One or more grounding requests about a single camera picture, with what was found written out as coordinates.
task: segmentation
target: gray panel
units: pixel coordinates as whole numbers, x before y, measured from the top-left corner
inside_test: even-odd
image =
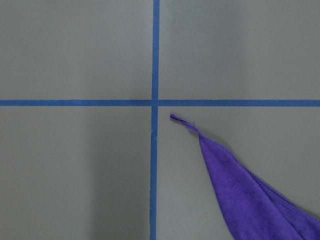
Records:
[[[152,7],[1,0],[0,98],[150,98]]]
[[[319,1],[160,4],[159,98],[319,98]]]
[[[0,239],[149,239],[149,108],[2,107],[0,132]]]
[[[320,218],[319,108],[161,107],[157,240],[232,240],[199,139],[172,122],[175,113],[228,147],[254,174]]]

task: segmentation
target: purple towel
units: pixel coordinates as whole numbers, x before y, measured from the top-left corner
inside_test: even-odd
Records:
[[[320,240],[320,221],[242,166],[224,146],[199,135],[202,155],[225,223],[235,240]]]

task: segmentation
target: microfiber cloth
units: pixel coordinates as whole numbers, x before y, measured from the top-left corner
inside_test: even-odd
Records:
[[[199,136],[202,155],[225,223],[235,240],[320,240],[320,221],[302,211],[242,166],[195,126],[170,115]]]

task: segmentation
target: grid square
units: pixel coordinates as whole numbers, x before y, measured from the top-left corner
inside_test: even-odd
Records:
[[[199,138],[170,121],[184,118],[229,148],[246,168],[294,204],[320,216],[319,108],[161,107],[158,131],[157,240],[232,240]]]
[[[152,7],[1,1],[0,99],[150,99]]]
[[[0,116],[0,239],[149,239],[149,107]]]
[[[162,0],[160,99],[318,99],[318,1]]]

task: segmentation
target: blue tape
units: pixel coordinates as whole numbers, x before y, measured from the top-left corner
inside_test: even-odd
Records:
[[[0,100],[0,106],[151,106],[151,100]]]
[[[159,26],[160,0],[153,0],[152,29],[152,94],[151,94],[151,149],[150,149],[150,240],[157,233],[157,157],[158,157],[158,97],[159,97]]]
[[[320,100],[159,100],[161,107],[320,107]]]

